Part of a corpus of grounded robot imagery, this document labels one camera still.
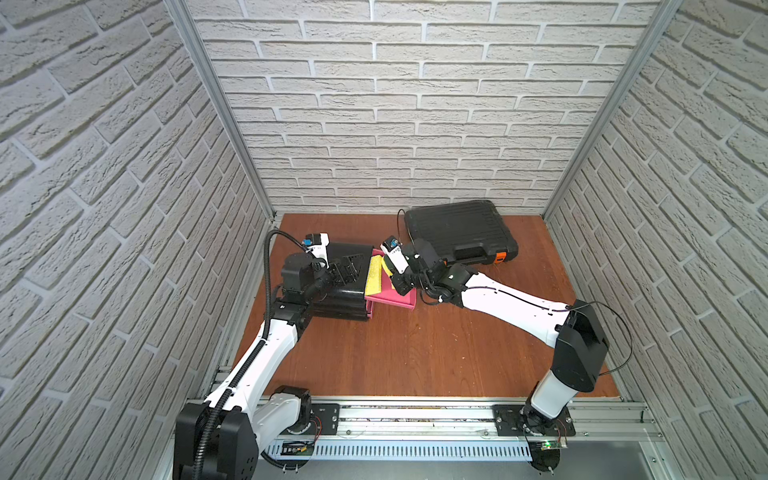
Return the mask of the yellow sponge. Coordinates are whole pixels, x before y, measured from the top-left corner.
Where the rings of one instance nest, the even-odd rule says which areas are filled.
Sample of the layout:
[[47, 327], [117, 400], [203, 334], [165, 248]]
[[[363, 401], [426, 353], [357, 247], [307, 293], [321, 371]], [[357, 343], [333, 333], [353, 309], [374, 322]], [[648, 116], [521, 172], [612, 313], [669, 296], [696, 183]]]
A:
[[383, 257], [373, 255], [369, 262], [369, 269], [365, 284], [365, 296], [380, 295], [388, 289], [393, 290], [390, 274], [385, 269]]

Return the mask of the black drawer cabinet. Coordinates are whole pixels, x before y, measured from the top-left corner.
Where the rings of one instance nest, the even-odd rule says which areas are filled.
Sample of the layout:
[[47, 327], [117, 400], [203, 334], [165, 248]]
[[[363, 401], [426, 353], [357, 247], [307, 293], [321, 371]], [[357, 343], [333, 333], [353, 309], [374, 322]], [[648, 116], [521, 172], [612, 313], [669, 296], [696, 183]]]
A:
[[365, 298], [365, 285], [373, 254], [372, 245], [330, 242], [326, 247], [329, 260], [350, 257], [356, 270], [357, 279], [343, 286], [337, 286], [325, 296], [313, 302], [315, 317], [351, 321], [368, 321], [372, 307]]

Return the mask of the pink drawer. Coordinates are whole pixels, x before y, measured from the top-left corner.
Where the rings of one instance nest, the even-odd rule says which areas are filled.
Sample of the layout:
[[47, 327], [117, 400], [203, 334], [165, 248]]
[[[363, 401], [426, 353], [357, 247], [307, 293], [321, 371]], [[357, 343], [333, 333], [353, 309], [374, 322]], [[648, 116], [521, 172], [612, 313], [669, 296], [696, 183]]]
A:
[[[384, 257], [383, 252], [377, 248], [372, 250], [371, 257], [373, 255], [380, 255]], [[393, 290], [388, 289], [380, 295], [366, 297], [364, 287], [364, 299], [366, 301], [366, 313], [368, 317], [371, 318], [373, 316], [373, 309], [375, 304], [390, 305], [413, 310], [417, 303], [417, 294], [415, 290], [411, 290], [406, 295], [400, 295], [394, 288]]]

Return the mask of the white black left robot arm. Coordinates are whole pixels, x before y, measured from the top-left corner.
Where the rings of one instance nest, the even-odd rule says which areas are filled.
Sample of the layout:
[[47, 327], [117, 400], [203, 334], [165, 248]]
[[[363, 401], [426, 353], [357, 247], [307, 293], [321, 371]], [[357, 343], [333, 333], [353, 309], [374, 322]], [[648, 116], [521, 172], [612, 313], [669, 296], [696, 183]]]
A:
[[348, 258], [329, 259], [329, 237], [291, 237], [298, 252], [285, 259], [282, 282], [264, 281], [265, 316], [256, 339], [223, 383], [176, 418], [175, 479], [250, 479], [269, 445], [285, 430], [312, 424], [311, 394], [282, 386], [260, 402], [287, 354], [307, 329], [315, 305], [334, 289], [355, 282]]

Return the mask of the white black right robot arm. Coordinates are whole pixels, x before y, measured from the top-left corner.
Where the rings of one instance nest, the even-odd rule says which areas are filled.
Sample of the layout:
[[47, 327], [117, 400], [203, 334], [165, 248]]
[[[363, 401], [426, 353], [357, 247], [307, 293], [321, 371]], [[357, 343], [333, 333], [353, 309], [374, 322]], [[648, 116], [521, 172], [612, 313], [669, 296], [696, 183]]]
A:
[[434, 303], [483, 313], [552, 349], [549, 369], [520, 409], [518, 430], [534, 436], [563, 435], [568, 404], [577, 394], [592, 392], [604, 374], [610, 344], [595, 309], [608, 305], [582, 300], [567, 304], [525, 293], [472, 266], [448, 263], [423, 239], [404, 245], [391, 236], [381, 248], [399, 294], [417, 290]]

